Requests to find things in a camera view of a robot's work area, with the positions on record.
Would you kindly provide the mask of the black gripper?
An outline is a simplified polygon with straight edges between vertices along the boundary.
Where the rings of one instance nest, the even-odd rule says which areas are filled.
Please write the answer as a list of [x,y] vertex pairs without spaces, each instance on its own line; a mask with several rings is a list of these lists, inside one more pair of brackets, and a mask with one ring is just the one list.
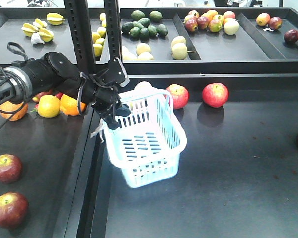
[[105,78],[96,82],[94,109],[111,130],[119,128],[116,116],[127,117],[131,110],[121,102],[119,89],[129,84],[127,72],[119,58],[110,59]]

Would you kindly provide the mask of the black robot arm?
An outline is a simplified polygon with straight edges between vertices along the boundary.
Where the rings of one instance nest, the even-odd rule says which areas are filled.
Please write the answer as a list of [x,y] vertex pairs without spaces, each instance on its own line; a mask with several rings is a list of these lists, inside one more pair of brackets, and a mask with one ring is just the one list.
[[129,83],[127,73],[119,58],[109,61],[105,79],[86,74],[72,64],[62,53],[48,52],[41,58],[29,58],[24,48],[15,42],[7,45],[9,51],[21,55],[22,61],[0,67],[0,105],[10,101],[24,105],[38,93],[56,89],[78,103],[91,105],[107,126],[119,127],[117,116],[126,117],[129,107],[121,102],[118,87]]

